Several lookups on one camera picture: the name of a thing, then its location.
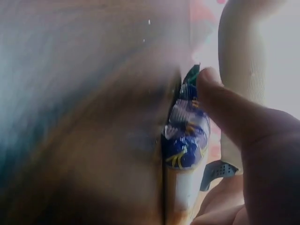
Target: blue wrapper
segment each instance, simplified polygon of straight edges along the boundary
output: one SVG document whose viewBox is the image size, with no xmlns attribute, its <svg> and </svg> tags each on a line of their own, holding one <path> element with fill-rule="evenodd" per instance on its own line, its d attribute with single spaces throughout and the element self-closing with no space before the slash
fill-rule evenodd
<svg viewBox="0 0 300 225">
<path fill-rule="evenodd" d="M 201 110 L 195 86 L 184 83 L 162 135 L 167 166 L 184 169 L 196 166 L 208 149 L 210 119 Z"/>
</svg>

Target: plastic wrapper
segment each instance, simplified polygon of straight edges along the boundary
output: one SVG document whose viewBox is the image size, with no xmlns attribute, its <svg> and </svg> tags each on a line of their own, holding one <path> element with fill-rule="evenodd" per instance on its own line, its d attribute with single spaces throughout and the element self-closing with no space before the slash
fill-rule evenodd
<svg viewBox="0 0 300 225">
<path fill-rule="evenodd" d="M 210 119 L 197 101 L 199 70 L 195 65 L 187 74 L 162 131 L 167 225 L 190 224 L 208 158 Z"/>
<path fill-rule="evenodd" d="M 196 87 L 183 84 L 162 132 L 167 166 L 179 169 L 196 166 L 207 151 L 210 120 L 196 99 Z"/>
</svg>

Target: fingernail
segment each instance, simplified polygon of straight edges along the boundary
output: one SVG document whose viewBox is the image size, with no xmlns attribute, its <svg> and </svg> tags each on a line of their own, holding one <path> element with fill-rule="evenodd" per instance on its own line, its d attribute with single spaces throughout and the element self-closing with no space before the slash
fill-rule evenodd
<svg viewBox="0 0 300 225">
<path fill-rule="evenodd" d="M 219 83 L 219 84 L 222 84 L 220 75 L 212 67 L 204 68 L 200 72 L 200 76 L 202 76 L 206 81 L 208 81 L 210 83 Z"/>
</svg>

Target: yellow stripe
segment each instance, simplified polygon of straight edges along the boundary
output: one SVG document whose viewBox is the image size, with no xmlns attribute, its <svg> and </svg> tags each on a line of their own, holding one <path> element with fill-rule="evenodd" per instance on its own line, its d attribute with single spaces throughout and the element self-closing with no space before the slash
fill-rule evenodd
<svg viewBox="0 0 300 225">
<path fill-rule="evenodd" d="M 186 150 L 186 149 L 184 149 L 182 152 L 180 152 L 180 153 L 178 153 L 178 154 L 176 154 L 176 155 L 174 155 L 174 156 L 171 156 L 171 157 L 167 158 L 165 161 L 166 161 L 166 162 L 169 162 L 169 161 L 172 160 L 172 167 L 175 167 L 176 161 L 178 160 L 178 167 L 179 167 L 180 169 L 182 169 L 182 165 L 181 165 L 181 157 L 183 157 L 183 155 L 184 155 L 185 153 L 187 153 L 187 150 Z"/>
</svg>

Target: skin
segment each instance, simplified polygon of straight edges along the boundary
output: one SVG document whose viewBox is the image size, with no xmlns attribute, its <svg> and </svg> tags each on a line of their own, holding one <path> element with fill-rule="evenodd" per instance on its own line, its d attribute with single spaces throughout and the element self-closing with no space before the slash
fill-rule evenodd
<svg viewBox="0 0 300 225">
<path fill-rule="evenodd" d="M 244 174 L 222 180 L 192 225 L 300 224 L 300 121 L 227 90 L 212 68 L 200 72 L 197 90 L 204 111 L 240 149 Z"/>
</svg>

